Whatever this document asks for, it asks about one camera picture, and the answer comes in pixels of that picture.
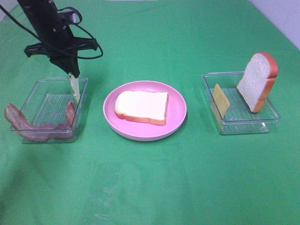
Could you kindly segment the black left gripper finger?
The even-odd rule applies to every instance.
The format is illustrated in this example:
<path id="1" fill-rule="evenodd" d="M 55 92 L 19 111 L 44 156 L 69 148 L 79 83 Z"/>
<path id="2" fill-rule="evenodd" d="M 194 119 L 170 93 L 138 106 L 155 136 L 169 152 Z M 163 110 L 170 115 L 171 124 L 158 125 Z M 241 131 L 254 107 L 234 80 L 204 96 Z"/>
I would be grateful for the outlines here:
<path id="1" fill-rule="evenodd" d="M 50 62 L 59 68 L 61 68 L 64 72 L 70 73 L 71 67 L 70 67 L 70 61 L 69 58 L 64 59 L 58 59 L 58 58 L 50 58 Z"/>
<path id="2" fill-rule="evenodd" d="M 80 75 L 80 70 L 79 70 L 79 65 L 78 65 L 78 59 L 76 57 L 70 57 L 70 68 L 69 72 L 74 76 L 74 77 L 79 77 Z"/>

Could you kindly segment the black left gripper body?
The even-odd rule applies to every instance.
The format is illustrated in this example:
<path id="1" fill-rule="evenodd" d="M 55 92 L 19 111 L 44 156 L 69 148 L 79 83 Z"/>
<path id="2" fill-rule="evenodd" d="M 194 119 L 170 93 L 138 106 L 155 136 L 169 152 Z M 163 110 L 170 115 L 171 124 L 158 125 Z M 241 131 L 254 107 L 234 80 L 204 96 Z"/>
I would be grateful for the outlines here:
<path id="1" fill-rule="evenodd" d="M 93 37 L 75 37 L 68 25 L 42 24 L 35 25 L 35 32 L 24 27 L 24 30 L 39 40 L 39 43 L 25 47 L 24 52 L 28 57 L 45 55 L 49 58 L 68 58 L 78 56 L 80 50 L 98 49 L 98 42 Z"/>

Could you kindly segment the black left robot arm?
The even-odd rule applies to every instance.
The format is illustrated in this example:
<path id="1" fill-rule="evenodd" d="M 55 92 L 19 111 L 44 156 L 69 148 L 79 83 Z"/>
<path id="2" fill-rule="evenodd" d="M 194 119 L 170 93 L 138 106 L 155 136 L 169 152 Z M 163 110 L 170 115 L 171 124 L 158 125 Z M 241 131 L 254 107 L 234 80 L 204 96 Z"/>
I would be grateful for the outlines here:
<path id="1" fill-rule="evenodd" d="M 78 52 L 101 49 L 97 40 L 79 26 L 82 15 L 73 7 L 57 9 L 53 0 L 19 0 L 37 39 L 24 49 L 28 57 L 45 55 L 50 62 L 75 78 L 79 77 Z"/>

